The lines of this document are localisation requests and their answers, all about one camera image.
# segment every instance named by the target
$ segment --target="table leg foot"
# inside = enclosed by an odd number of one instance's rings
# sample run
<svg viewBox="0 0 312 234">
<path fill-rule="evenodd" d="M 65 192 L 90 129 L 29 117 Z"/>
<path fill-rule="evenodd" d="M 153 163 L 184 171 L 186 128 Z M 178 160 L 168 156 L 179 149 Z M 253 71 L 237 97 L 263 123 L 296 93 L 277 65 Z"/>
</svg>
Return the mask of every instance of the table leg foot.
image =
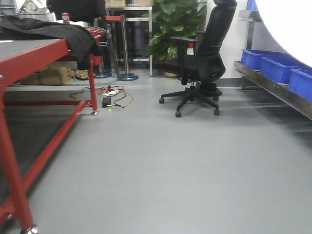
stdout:
<svg viewBox="0 0 312 234">
<path fill-rule="evenodd" d="M 38 234 L 38 226 L 33 225 L 31 228 L 23 229 L 20 234 Z"/>
<path fill-rule="evenodd" d="M 99 111 L 92 111 L 92 112 L 91 112 L 91 115 L 97 116 L 97 115 L 99 115 Z"/>
</svg>

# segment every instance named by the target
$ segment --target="vinyl floor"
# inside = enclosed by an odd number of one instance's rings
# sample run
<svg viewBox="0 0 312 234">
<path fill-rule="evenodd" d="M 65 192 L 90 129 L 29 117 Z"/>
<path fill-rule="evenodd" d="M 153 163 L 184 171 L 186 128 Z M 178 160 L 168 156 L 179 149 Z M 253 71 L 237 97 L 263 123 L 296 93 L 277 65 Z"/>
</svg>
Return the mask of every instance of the vinyl floor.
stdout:
<svg viewBox="0 0 312 234">
<path fill-rule="evenodd" d="M 100 82 L 123 85 L 134 100 L 124 110 L 99 106 L 95 117 L 83 110 L 29 192 L 40 234 L 312 233 L 311 120 L 264 90 L 239 87 L 220 88 L 220 116 L 195 101 L 176 118 L 179 97 L 158 102 L 184 89 L 175 78 L 141 72 Z M 6 108 L 23 172 L 72 108 Z M 0 233 L 20 233 L 18 222 Z"/>
</svg>

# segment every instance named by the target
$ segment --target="green leaves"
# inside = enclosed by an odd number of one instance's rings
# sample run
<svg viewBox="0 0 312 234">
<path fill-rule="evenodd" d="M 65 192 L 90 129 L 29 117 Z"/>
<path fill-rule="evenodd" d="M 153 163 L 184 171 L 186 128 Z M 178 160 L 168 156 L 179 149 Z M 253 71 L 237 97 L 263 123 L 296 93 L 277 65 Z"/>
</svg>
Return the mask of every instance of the green leaves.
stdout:
<svg viewBox="0 0 312 234">
<path fill-rule="evenodd" d="M 170 37 L 190 37 L 196 35 L 197 26 L 207 14 L 207 6 L 197 0 L 154 0 L 153 37 L 147 55 L 160 60 L 177 55 L 176 43 Z"/>
<path fill-rule="evenodd" d="M 160 5 L 161 9 L 167 15 L 171 15 L 176 10 L 176 5 L 174 3 L 171 4 L 162 4 Z"/>
</svg>

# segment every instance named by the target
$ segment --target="red can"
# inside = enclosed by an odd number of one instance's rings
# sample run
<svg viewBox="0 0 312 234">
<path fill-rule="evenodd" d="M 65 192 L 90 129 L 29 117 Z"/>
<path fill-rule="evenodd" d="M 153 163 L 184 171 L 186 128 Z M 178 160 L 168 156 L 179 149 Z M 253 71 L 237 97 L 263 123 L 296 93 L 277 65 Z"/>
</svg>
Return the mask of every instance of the red can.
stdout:
<svg viewBox="0 0 312 234">
<path fill-rule="evenodd" d="M 69 24 L 69 14 L 67 12 L 62 13 L 63 23 Z"/>
</svg>

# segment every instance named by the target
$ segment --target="plant pot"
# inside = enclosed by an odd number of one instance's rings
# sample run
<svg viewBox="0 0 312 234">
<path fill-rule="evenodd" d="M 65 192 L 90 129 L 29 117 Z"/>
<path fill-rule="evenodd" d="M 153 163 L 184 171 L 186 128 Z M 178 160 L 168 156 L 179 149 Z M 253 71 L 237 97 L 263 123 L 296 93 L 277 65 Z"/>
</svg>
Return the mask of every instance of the plant pot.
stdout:
<svg viewBox="0 0 312 234">
<path fill-rule="evenodd" d="M 171 73 L 171 72 L 164 72 L 164 76 L 166 76 L 166 77 L 172 77 L 172 78 L 179 77 L 178 74 Z"/>
</svg>

